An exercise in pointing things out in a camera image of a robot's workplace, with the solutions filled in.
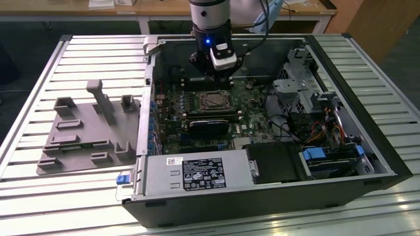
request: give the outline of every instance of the table leg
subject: table leg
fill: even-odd
[[[139,16],[138,21],[139,21],[139,25],[141,25],[142,34],[151,34],[150,17],[149,16]]]
[[[325,33],[330,20],[331,20],[331,16],[322,16],[321,20],[317,22],[313,33]]]

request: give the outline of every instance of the blue release latch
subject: blue release latch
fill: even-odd
[[[302,154],[306,160],[326,158],[326,153],[322,147],[309,148]]]
[[[366,154],[366,151],[363,150],[363,147],[361,145],[358,145],[357,150],[358,150],[359,156],[363,156],[363,154]]]
[[[130,184],[130,174],[118,177],[118,185]]]

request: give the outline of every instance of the motherboard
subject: motherboard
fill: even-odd
[[[159,106],[163,153],[242,149],[275,136],[265,110],[265,89],[250,78],[231,80],[230,90],[162,89]]]

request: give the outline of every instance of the red wire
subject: red wire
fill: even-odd
[[[319,122],[315,122],[315,123],[314,123],[313,128],[311,128],[311,129],[313,129],[313,131],[314,131],[315,126],[317,126],[318,124],[319,124]]]

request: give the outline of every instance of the white sticker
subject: white sticker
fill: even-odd
[[[183,164],[183,157],[170,157],[167,158],[167,165],[181,165]]]
[[[134,15],[137,14],[135,11],[118,11],[118,14],[122,14],[122,15]]]

